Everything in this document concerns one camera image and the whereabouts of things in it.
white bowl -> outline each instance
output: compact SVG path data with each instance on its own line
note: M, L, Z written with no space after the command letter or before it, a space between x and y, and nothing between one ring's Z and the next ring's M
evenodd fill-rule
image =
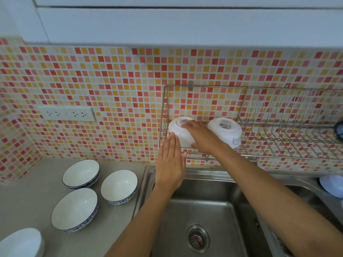
M55 206L51 224L58 230L75 232L87 225L98 211L98 196L90 188L67 194Z
M62 182L73 190L92 186L100 176L100 165L96 160L81 160L71 165L62 177Z
M207 127L231 148L240 146L242 128L234 120L224 117L215 118L208 123Z
M343 198L343 177L339 175L325 175L319 179L322 187L335 197Z
M191 147L192 143L195 142L189 131L181 127L190 120L193 119L188 116L181 116L173 119L169 124L169 132L174 132L179 137L180 145L184 148Z
M16 231L0 242L1 257L42 257L44 250L41 232L35 228Z
M113 205L128 202L136 193L138 178L131 170L111 173L101 185L101 195Z

dish rack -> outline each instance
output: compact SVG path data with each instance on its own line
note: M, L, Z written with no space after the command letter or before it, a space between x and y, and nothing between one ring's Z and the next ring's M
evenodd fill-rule
M180 94L194 93L197 90L200 94L207 94L209 89L213 94L224 95L224 103L230 102L227 94L235 101L235 110L226 117L237 121L242 127L242 143L235 149L242 156L255 160L343 159L343 143L336 139L333 131L335 123L343 117L343 90L200 86L193 82L189 82L187 86L166 85L163 91L159 143L167 137L171 120L184 116L175 114L170 97L175 99L174 93L178 93L187 98L187 95ZM209 121L222 117L219 115L222 112L213 111L212 116L206 117L190 114L186 116ZM215 160L212 155L192 148L182 148L182 151L188 152L187 159Z

sink basin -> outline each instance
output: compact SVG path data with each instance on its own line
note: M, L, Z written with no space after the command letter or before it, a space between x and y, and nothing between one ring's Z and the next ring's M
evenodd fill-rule
M343 232L340 201L308 176L282 175L280 179ZM147 166L135 213L149 197L155 167ZM239 186L225 171L187 169L163 216L151 257L293 256L256 214Z

sink drain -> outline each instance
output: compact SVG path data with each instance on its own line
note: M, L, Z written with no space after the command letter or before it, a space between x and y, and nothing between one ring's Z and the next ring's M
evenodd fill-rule
M201 225L191 225L186 232L189 248L195 253L204 253L210 246L210 237Z

white outlet plate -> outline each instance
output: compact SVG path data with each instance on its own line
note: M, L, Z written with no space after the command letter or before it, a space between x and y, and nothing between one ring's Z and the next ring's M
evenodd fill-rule
M38 110L47 120L95 121L91 107L39 105Z

